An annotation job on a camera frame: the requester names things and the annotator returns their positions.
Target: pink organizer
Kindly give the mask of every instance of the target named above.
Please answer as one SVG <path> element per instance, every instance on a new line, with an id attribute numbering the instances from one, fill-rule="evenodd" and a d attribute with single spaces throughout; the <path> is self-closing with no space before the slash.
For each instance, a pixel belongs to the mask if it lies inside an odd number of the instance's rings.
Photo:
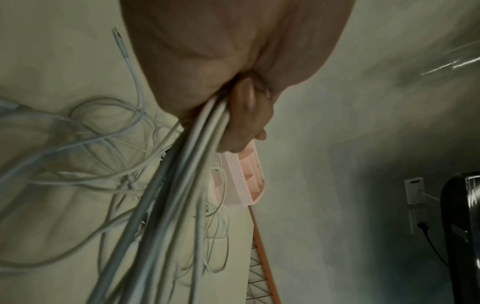
<path id="1" fill-rule="evenodd" d="M 259 155 L 254 141 L 239 154 L 220 154 L 222 168 L 226 173 L 226 206 L 250 206 L 257 203 L 265 191 L 265 177 L 260 166 Z M 222 179 L 212 175 L 213 186 L 218 201 L 223 194 Z"/>

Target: electrical outlet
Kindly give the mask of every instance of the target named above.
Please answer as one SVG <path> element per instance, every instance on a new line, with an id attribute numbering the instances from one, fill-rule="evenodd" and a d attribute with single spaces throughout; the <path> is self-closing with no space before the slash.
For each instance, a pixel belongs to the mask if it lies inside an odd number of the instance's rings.
<path id="1" fill-rule="evenodd" d="M 410 233 L 419 234 L 422 231 L 418 228 L 419 223 L 425 223 L 429 221 L 429 210 L 428 208 L 419 208 L 415 210 L 408 211 L 408 217 L 410 218 Z"/>
<path id="2" fill-rule="evenodd" d="M 422 204 L 427 200 L 421 192 L 425 193 L 423 177 L 405 180 L 406 202 L 409 205 Z"/>

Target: hand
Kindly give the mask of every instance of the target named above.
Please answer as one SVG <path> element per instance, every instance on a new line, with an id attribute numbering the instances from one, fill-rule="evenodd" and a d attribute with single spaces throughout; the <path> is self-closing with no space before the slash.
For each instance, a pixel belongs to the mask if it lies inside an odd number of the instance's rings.
<path id="1" fill-rule="evenodd" d="M 219 151 L 266 138 L 273 104 L 327 60 L 354 0 L 120 0 L 135 54 L 160 107 L 191 123 L 231 87 Z"/>

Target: bundle of cables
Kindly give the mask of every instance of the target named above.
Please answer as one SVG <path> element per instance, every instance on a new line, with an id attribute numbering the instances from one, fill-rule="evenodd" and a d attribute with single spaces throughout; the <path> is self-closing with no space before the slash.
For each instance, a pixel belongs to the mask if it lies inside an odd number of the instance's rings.
<path id="1" fill-rule="evenodd" d="M 52 172 L 44 170 L 41 174 L 30 178 L 29 182 L 40 185 L 77 186 L 94 191 L 112 193 L 114 195 L 110 202 L 106 220 L 103 225 L 80 244 L 56 257 L 30 264 L 0 261 L 0 273 L 26 272 L 50 266 L 75 254 L 96 236 L 102 235 L 98 253 L 99 278 L 87 303 L 126 304 L 150 303 L 152 301 L 155 303 L 167 303 L 172 297 L 177 279 L 185 276 L 190 270 L 191 289 L 188 302 L 189 304 L 198 303 L 199 287 L 203 273 L 205 271 L 215 273 L 208 266 L 212 252 L 212 248 L 209 245 L 210 239 L 212 240 L 211 246 L 213 246 L 216 239 L 227 238 L 228 258 L 228 225 L 219 211 L 225 197 L 226 185 L 224 185 L 222 201 L 219 206 L 214 208 L 213 212 L 209 213 L 207 211 L 207 207 L 210 208 L 211 206 L 206 203 L 207 185 L 210 171 L 213 168 L 214 156 L 229 121 L 226 102 L 228 93 L 222 92 L 210 99 L 205 104 L 197 120 L 189 128 L 185 129 L 171 146 L 167 146 L 167 142 L 172 136 L 175 133 L 179 133 L 177 131 L 179 125 L 177 123 L 169 128 L 167 135 L 162 140 L 159 140 L 159 130 L 166 126 L 146 113 L 140 82 L 133 69 L 127 49 L 116 29 L 113 30 L 113 34 L 132 74 L 138 97 L 137 106 L 120 99 L 101 98 L 80 104 L 73 109 L 70 117 L 26 109 L 16 105 L 13 105 L 9 111 L 0 113 L 0 120 L 2 121 L 14 119 L 18 116 L 47 118 L 67 122 L 78 128 L 75 134 L 77 140 L 74 142 L 36 152 L 0 173 L 0 185 L 36 162 L 61 151 L 81 147 L 100 168 L 107 171 L 107 174 L 98 175 L 87 172 Z M 119 131 L 101 135 L 87 124 L 81 123 L 76 119 L 76 113 L 80 109 L 98 105 L 127 109 L 134 114 L 132 122 Z M 145 153 L 146 157 L 140 163 L 128 167 L 125 157 L 114 143 L 136 147 L 136 145 L 127 140 L 121 139 L 120 136 L 142 121 L 148 121 L 153 125 L 153 148 L 151 151 L 147 151 L 137 147 L 138 150 Z M 123 170 L 114 170 L 109 164 L 102 161 L 102 158 L 89 147 L 89 144 L 92 143 L 104 144 L 111 151 L 111 154 L 121 161 Z M 153 159 L 160 157 L 164 157 L 164 159 L 148 185 L 144 187 L 139 183 L 139 177 Z M 214 167 L 213 169 L 222 174 L 225 183 L 225 172 L 220 167 Z M 117 188 L 95 185 L 95 182 L 99 181 L 114 181 L 117 184 Z M 118 213 L 120 205 L 126 195 L 129 194 L 141 194 L 138 204 L 135 208 L 117 215 L 116 213 Z M 17 205 L 7 206 L 0 211 L 0 220 L 17 208 Z M 192 218 L 192 215 L 194 215 L 195 222 L 194 250 L 188 261 L 189 265 L 182 268 L 179 267 L 178 255 L 181 240 L 186 232 L 188 219 Z M 217 218 L 216 232 L 213 237 L 209 237 L 208 230 L 214 218 Z M 219 227 L 221 227 L 220 221 L 222 221 L 225 233 L 224 236 L 217 237 Z M 126 226 L 123 233 L 116 243 L 113 252 L 108 257 L 105 250 L 108 231 L 125 223 Z M 133 264 L 118 284 L 113 286 L 114 277 L 128 248 L 138 240 L 138 248 Z M 205 240 L 207 240 L 206 258 L 204 258 Z M 225 259 L 225 264 L 219 270 L 225 268 L 227 258 Z M 173 287 L 170 281 L 172 273 L 174 274 Z"/>

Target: black cord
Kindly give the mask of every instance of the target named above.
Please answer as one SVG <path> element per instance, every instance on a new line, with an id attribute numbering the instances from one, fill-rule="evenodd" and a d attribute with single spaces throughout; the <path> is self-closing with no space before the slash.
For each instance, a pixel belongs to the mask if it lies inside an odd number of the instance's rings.
<path id="1" fill-rule="evenodd" d="M 419 223 L 418 225 L 418 228 L 420 228 L 422 231 L 423 231 L 423 234 L 425 234 L 425 237 L 426 237 L 426 240 L 428 241 L 428 243 L 430 244 L 430 246 L 432 247 L 432 249 L 435 251 L 435 253 L 437 254 L 437 256 L 440 258 L 440 260 L 442 261 L 443 264 L 445 264 L 447 267 L 450 267 L 450 265 L 445 262 L 444 258 L 440 255 L 440 253 L 437 251 L 437 249 L 435 248 L 434 244 L 432 243 L 432 241 L 430 240 L 430 237 L 429 237 L 429 227 L 427 226 L 427 224 L 425 223 Z"/>

